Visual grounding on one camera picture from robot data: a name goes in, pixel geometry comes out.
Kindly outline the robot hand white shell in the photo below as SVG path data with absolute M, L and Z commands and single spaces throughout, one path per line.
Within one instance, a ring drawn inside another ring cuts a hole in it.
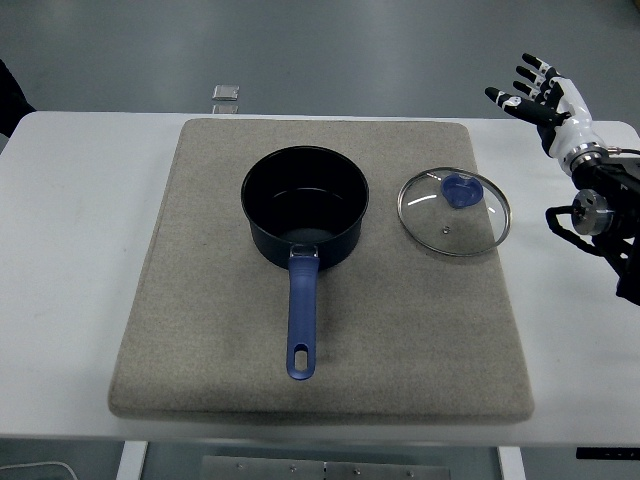
M 485 95 L 506 114 L 536 127 L 543 151 L 564 160 L 578 146 L 600 144 L 592 127 L 592 116 L 575 84 L 546 61 L 524 53 L 516 67 L 521 77 L 514 93 L 495 87 Z

